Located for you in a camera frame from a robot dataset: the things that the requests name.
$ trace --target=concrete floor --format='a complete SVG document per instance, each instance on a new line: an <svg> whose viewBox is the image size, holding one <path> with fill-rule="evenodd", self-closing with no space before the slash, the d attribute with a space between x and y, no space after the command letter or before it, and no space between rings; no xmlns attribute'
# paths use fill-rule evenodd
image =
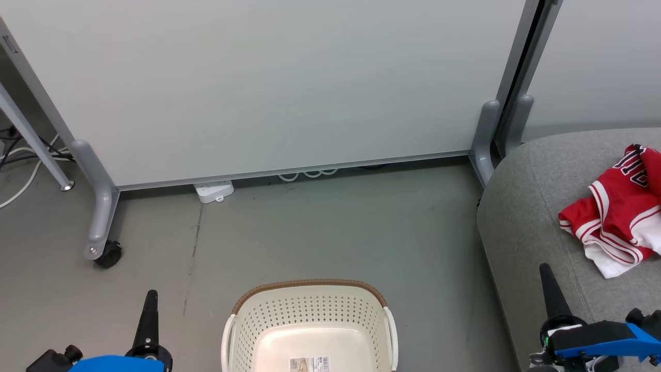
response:
<svg viewBox="0 0 661 372"><path fill-rule="evenodd" d="M0 201L32 171L0 172ZM223 325L249 289L292 279L368 282L393 311L399 371L515 371L475 226L481 189L463 160L347 169L284 183L244 180L220 204L191 186L124 193L111 238L124 257L83 258L93 191L77 166L67 193L45 170L0 209L0 360L22 371L47 349L125 353L157 289L175 371L220 371Z"/></svg>

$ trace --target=white basket handle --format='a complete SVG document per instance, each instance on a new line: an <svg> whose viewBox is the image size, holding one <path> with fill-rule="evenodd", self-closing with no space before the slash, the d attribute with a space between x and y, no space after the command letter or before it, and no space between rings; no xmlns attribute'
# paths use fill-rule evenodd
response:
<svg viewBox="0 0 661 372"><path fill-rule="evenodd" d="M395 326L395 319L393 318L393 313L390 312L388 306L383 308L385 310L385 318L388 321L388 327L390 330L390 366L391 371L397 370L397 364L399 363L399 341L397 340L397 327Z"/></svg>
<svg viewBox="0 0 661 372"><path fill-rule="evenodd" d="M227 354L227 349L229 347L229 338L232 336L232 328L234 327L234 320L236 315L232 314L227 319L225 323L225 329L223 330L223 340L220 343L220 369L223 372L229 372L229 355Z"/></svg>

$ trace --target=gray ottoman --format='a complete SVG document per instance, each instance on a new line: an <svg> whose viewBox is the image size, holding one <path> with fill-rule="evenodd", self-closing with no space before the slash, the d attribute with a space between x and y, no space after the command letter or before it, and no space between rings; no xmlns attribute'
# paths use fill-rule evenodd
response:
<svg viewBox="0 0 661 372"><path fill-rule="evenodd" d="M546 319L538 266L553 268L574 315L587 322L623 322L634 308L661 309L661 262L649 259L604 279L582 244L560 230L558 212L590 196L588 185L614 165L632 143L661 150L661 128L601 130L535 140L496 168L477 212L477 223L519 366L541 350ZM620 371L653 371L626 358Z"/></svg>

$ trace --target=whiteboard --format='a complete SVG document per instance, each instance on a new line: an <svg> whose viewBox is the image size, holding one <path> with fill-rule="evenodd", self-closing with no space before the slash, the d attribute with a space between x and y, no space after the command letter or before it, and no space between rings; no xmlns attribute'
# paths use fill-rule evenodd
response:
<svg viewBox="0 0 661 372"><path fill-rule="evenodd" d="M565 0L528 89L523 140L661 126L661 2Z"/></svg>
<svg viewBox="0 0 661 372"><path fill-rule="evenodd" d="M468 150L524 0L2 0L117 186Z"/></svg>

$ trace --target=laundry basket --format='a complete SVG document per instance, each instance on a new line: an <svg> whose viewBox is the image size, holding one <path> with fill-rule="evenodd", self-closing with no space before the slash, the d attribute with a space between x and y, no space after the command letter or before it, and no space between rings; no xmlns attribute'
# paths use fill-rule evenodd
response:
<svg viewBox="0 0 661 372"><path fill-rule="evenodd" d="M390 372L397 360L385 299L350 280L254 288L234 306L221 343L223 372Z"/></svg>

